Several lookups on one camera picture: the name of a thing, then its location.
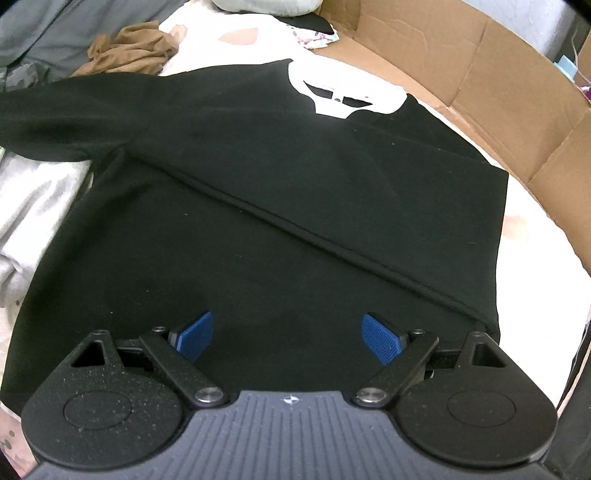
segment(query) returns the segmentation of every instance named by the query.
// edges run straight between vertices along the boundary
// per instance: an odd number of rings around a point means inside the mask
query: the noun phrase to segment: black sweatshirt
[[[0,95],[0,145],[93,160],[33,278],[1,400],[16,413],[91,330],[130,338],[211,310],[196,365],[230,391],[360,386],[378,312],[499,337],[507,174],[414,98],[314,113],[288,61],[101,74]]]

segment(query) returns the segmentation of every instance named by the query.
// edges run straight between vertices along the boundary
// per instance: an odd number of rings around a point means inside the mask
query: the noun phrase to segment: metal bolt
[[[219,387],[205,387],[195,393],[195,398],[201,403],[216,403],[223,398],[223,390]]]
[[[386,400],[386,392],[379,388],[366,387],[357,392],[357,400],[364,405],[376,405]]]

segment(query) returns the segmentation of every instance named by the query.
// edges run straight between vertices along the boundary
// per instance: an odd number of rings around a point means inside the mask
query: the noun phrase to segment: blue gripper pad
[[[369,314],[361,322],[361,337],[382,365],[389,365],[408,345],[408,336],[392,332]]]
[[[178,334],[174,348],[187,360],[194,362],[211,343],[212,338],[213,315],[207,312]]]

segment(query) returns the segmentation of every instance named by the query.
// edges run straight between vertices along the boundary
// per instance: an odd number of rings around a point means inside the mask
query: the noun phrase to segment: triangular cutout
[[[477,343],[474,348],[472,365],[475,367],[505,368],[505,364],[498,358],[486,343]]]
[[[105,354],[101,342],[91,342],[72,364],[74,368],[100,367],[105,364]]]

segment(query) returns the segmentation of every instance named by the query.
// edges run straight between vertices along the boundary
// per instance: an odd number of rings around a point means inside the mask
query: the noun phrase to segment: cardboard box
[[[585,78],[591,80],[591,35],[587,37],[581,51],[579,52],[579,72],[583,74]],[[583,76],[577,74],[574,81],[580,87],[591,85]]]
[[[591,272],[591,106],[552,62],[461,0],[324,0],[321,14],[342,40],[318,54],[450,118],[530,191]]]

